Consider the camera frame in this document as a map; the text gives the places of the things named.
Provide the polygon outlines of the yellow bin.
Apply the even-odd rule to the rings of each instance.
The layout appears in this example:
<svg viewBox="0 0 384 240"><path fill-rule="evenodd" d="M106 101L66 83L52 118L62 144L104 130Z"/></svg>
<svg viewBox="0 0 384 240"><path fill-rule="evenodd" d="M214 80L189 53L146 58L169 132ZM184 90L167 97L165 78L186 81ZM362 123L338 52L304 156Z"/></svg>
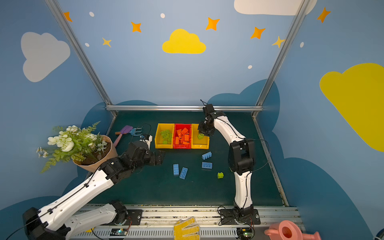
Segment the yellow bin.
<svg viewBox="0 0 384 240"><path fill-rule="evenodd" d="M159 123L155 135L156 149L172 149L175 124Z"/></svg>
<svg viewBox="0 0 384 240"><path fill-rule="evenodd" d="M191 149L208 150L210 146L210 138L208 136L199 137L198 124L191 124Z"/></svg>

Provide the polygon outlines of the red bin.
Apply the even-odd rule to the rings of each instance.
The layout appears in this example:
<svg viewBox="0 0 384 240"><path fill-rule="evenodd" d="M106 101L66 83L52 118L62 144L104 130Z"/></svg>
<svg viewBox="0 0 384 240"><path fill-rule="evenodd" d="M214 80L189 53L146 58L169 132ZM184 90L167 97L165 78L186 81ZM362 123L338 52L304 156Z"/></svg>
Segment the red bin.
<svg viewBox="0 0 384 240"><path fill-rule="evenodd" d="M192 125L175 124L173 134L174 149L191 149L192 147Z"/></svg>

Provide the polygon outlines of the light blue lego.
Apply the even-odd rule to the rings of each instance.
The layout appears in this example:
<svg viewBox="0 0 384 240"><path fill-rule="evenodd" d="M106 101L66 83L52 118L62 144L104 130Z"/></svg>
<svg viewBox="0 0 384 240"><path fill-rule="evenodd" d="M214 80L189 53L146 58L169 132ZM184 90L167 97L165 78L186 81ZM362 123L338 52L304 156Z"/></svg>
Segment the light blue lego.
<svg viewBox="0 0 384 240"><path fill-rule="evenodd" d="M202 155L202 160L207 160L212 157L212 153L208 152Z"/></svg>

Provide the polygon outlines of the long orange lego assembly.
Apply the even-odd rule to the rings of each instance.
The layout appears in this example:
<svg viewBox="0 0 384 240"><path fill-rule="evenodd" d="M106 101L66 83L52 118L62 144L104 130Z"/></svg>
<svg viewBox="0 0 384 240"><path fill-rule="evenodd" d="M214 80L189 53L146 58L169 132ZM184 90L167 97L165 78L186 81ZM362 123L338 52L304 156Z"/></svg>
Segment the long orange lego assembly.
<svg viewBox="0 0 384 240"><path fill-rule="evenodd" d="M184 144L184 137L176 137L175 138L175 145L183 145Z"/></svg>

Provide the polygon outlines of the green lego upside-down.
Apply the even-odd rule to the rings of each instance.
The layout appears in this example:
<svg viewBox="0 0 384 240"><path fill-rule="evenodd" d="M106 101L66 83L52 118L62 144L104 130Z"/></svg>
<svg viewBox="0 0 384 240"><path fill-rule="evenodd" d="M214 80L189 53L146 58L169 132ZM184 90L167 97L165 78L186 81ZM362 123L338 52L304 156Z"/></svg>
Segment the green lego upside-down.
<svg viewBox="0 0 384 240"><path fill-rule="evenodd" d="M163 131L160 131L160 134L163 138L167 138L168 137L168 134L170 134L170 130L163 130Z"/></svg>

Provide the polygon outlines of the green lego studs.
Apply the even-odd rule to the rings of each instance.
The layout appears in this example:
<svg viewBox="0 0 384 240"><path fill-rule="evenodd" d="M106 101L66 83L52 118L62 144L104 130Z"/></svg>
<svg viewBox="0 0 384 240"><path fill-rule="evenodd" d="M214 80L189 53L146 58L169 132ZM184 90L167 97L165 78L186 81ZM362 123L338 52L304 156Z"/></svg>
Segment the green lego studs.
<svg viewBox="0 0 384 240"><path fill-rule="evenodd" d="M173 139L172 134L168 134L167 144L171 144L172 143L172 139Z"/></svg>

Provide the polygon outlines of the blue lego studs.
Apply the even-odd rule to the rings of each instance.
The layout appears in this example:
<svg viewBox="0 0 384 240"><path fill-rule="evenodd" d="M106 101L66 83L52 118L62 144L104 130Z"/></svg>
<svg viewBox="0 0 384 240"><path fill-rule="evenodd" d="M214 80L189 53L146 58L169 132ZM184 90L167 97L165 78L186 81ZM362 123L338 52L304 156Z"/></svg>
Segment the blue lego studs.
<svg viewBox="0 0 384 240"><path fill-rule="evenodd" d="M174 176L178 176L180 174L179 165L173 164L173 174Z"/></svg>

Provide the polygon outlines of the blue lego upside-down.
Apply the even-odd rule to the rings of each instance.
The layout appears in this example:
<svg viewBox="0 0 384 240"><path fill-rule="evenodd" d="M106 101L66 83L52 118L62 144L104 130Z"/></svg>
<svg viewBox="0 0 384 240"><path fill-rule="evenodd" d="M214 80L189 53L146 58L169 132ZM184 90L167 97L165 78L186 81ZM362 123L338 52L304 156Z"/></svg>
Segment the blue lego upside-down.
<svg viewBox="0 0 384 240"><path fill-rule="evenodd" d="M185 180L188 173L188 168L183 167L179 178Z"/></svg>

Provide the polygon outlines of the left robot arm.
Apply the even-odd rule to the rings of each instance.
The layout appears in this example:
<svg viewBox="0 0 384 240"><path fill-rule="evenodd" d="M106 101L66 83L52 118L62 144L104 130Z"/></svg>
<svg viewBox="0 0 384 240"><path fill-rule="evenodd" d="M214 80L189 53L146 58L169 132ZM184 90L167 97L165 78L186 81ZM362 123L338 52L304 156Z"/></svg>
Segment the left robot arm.
<svg viewBox="0 0 384 240"><path fill-rule="evenodd" d="M111 201L84 214L75 213L100 193L129 178L144 166L161 165L164 151L150 151L149 141L135 141L120 156L108 159L83 183L40 209L30 208L23 214L25 234L30 240L68 240L91 228L123 225L128 210L120 201Z"/></svg>

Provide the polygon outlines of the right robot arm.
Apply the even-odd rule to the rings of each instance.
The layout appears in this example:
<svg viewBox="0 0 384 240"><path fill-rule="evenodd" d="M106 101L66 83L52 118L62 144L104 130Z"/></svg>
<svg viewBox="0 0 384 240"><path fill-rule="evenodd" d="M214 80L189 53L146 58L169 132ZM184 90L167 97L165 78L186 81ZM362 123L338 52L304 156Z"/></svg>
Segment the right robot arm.
<svg viewBox="0 0 384 240"><path fill-rule="evenodd" d="M199 133L210 137L217 130L227 141L228 164L235 176L234 219L244 221L254 214L251 179L255 166L255 142L236 130L225 113L215 110L212 104L204 102L203 105L205 119L199 123Z"/></svg>

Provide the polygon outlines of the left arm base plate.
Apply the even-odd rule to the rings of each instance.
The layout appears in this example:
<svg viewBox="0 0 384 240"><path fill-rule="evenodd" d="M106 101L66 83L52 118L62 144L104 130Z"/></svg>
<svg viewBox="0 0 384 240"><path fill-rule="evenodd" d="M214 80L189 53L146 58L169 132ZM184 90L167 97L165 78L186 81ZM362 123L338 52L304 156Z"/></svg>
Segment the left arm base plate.
<svg viewBox="0 0 384 240"><path fill-rule="evenodd" d="M114 221L103 226L139 226L141 224L143 210L128 209L123 218L117 217Z"/></svg>

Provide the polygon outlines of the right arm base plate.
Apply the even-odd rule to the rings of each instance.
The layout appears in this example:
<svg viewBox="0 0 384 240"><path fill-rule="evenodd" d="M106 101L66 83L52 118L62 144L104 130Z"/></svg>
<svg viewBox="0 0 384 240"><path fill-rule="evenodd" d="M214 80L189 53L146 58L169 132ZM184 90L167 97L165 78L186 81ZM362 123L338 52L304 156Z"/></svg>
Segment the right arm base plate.
<svg viewBox="0 0 384 240"><path fill-rule="evenodd" d="M219 226L223 225L260 225L261 219L257 209L254 209L251 214L243 215L236 209L221 208L217 210L220 221Z"/></svg>

